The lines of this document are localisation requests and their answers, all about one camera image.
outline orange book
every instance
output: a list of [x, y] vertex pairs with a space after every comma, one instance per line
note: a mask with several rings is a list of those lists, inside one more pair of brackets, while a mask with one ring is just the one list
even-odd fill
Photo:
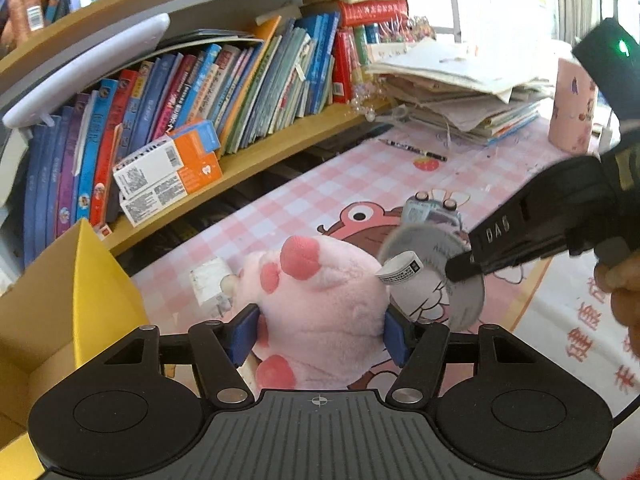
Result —
[[244, 103], [244, 98], [246, 97], [246, 93], [249, 91], [249, 86], [251, 86], [251, 81], [254, 79], [255, 72], [258, 70], [260, 66], [260, 62], [264, 57], [265, 52], [267, 52], [267, 47], [269, 46], [269, 42], [278, 28], [278, 24], [280, 23], [280, 16], [275, 16], [270, 20], [267, 20], [262, 25], [259, 25], [254, 30], [254, 36], [259, 38], [260, 40], [264, 40], [264, 43], [260, 46], [260, 53], [254, 59], [254, 65], [251, 67], [248, 76], [242, 82], [242, 88], [238, 93], [238, 98], [233, 103], [233, 107], [229, 112], [228, 117], [226, 118], [225, 124], [220, 128], [220, 132], [218, 133], [218, 139], [220, 140], [220, 148], [217, 151], [219, 155], [224, 152], [224, 147], [226, 144], [226, 140], [233, 130], [234, 124], [236, 123], [236, 118], [238, 117], [238, 113], [242, 108], [242, 103]]
[[123, 70], [120, 72], [118, 89], [109, 109], [107, 124], [104, 128], [104, 135], [100, 142], [98, 160], [95, 166], [94, 196], [91, 200], [91, 211], [89, 211], [89, 222], [93, 227], [101, 227], [105, 222], [107, 198], [112, 180], [111, 168], [113, 167], [116, 150], [122, 134], [122, 128], [118, 126], [120, 126], [124, 118], [137, 78], [138, 72], [135, 70]]

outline pink stuffed toy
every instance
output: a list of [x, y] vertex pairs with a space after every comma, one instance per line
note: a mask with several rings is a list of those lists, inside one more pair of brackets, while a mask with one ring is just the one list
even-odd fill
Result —
[[258, 388], [344, 389], [367, 372], [384, 349], [389, 294], [379, 269], [347, 242], [292, 236], [223, 278], [232, 303], [225, 321], [250, 303], [260, 307]]

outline pink container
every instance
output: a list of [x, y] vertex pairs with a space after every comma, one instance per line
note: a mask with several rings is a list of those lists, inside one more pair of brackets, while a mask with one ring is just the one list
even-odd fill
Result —
[[587, 152], [598, 90], [587, 71], [576, 62], [558, 60], [554, 111], [549, 142], [572, 155]]

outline checkered tablecloth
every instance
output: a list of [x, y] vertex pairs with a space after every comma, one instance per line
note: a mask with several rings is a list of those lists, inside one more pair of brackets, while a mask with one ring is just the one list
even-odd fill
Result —
[[[447, 142], [446, 134], [418, 123], [395, 127], [384, 137], [446, 155], [448, 162], [419, 158], [370, 140], [303, 174], [138, 273], [134, 280], [150, 320], [163, 333], [175, 333], [209, 319], [210, 313], [198, 307], [189, 272], [214, 256], [237, 271], [243, 256], [251, 251], [278, 248], [291, 235], [317, 235], [319, 231], [374, 251], [381, 233], [399, 222], [398, 209], [394, 209], [419, 190], [439, 199], [454, 198], [469, 230], [533, 174], [564, 156], [546, 140], [547, 130], [548, 121], [539, 119], [496, 146], [479, 148], [456, 139]], [[367, 213], [363, 219], [355, 211]], [[593, 303], [593, 289], [588, 286], [593, 256], [570, 262], [562, 258], [487, 276], [481, 322], [515, 330], [583, 378], [616, 412], [636, 392], [634, 379], [628, 377], [640, 373], [640, 367], [625, 351], [624, 333], [610, 316], [608, 298], [596, 306], [604, 320], [597, 332], [583, 327], [584, 320], [580, 320], [581, 305]], [[436, 286], [433, 294], [432, 304], [446, 304], [441, 287]], [[589, 332], [590, 354], [582, 361], [567, 350], [577, 334], [574, 328]], [[628, 371], [626, 382], [614, 376], [622, 365]], [[395, 373], [392, 363], [381, 362], [362, 385], [384, 392]], [[447, 367], [444, 388], [469, 373], [465, 365]], [[634, 426], [627, 424], [627, 428], [640, 429], [634, 421], [630, 423]], [[638, 439], [625, 438], [624, 443], [621, 436], [615, 438], [615, 448], [607, 450], [601, 464], [609, 479], [620, 478], [640, 456], [640, 446], [634, 444]]]

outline cardboard box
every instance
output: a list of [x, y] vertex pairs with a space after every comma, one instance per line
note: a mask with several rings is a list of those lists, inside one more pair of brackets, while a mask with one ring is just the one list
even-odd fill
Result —
[[[89, 222], [51, 244], [0, 297], [0, 448], [24, 434], [44, 392], [146, 323], [139, 291]], [[0, 450], [2, 480], [33, 480], [38, 468], [26, 435]]]

